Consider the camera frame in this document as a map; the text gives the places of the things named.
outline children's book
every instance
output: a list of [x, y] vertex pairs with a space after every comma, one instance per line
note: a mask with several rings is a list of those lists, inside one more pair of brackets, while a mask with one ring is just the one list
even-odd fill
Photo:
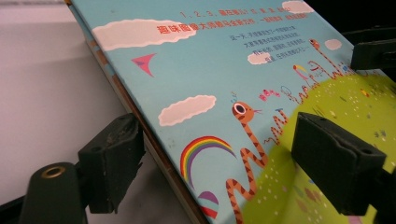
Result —
[[66, 3], [192, 222], [373, 223], [371, 206], [339, 214], [290, 152], [310, 113], [385, 152], [391, 173], [396, 85], [352, 70], [353, 45], [306, 2]]

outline light blue cover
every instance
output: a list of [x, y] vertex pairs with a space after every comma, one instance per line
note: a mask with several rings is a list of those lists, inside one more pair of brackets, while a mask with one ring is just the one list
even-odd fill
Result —
[[353, 46], [305, 2], [72, 2], [209, 222], [372, 223], [338, 215], [290, 148], [297, 112], [318, 114], [391, 170], [394, 84], [351, 70]]

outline cartoon eye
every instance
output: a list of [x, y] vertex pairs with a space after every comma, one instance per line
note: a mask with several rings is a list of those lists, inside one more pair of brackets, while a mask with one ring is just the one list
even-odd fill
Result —
[[245, 109], [245, 107], [243, 106], [243, 105], [241, 105], [241, 104], [235, 104], [234, 106], [233, 106], [233, 109], [238, 113], [238, 114], [241, 114], [241, 115], [243, 115], [243, 114], [245, 114], [247, 111], [246, 111], [246, 109]]

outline white table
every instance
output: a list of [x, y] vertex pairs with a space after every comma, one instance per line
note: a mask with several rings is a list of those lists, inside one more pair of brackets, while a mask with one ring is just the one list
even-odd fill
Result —
[[[0, 204], [78, 151], [126, 110], [66, 5], [0, 6]], [[147, 152], [118, 214], [90, 223], [190, 223]]]

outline gray surface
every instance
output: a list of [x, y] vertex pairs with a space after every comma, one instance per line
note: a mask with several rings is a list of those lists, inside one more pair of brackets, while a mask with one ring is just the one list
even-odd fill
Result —
[[[41, 167], [77, 152], [125, 114], [66, 5], [0, 7], [0, 204]], [[190, 223], [147, 153], [118, 214], [90, 223]]]

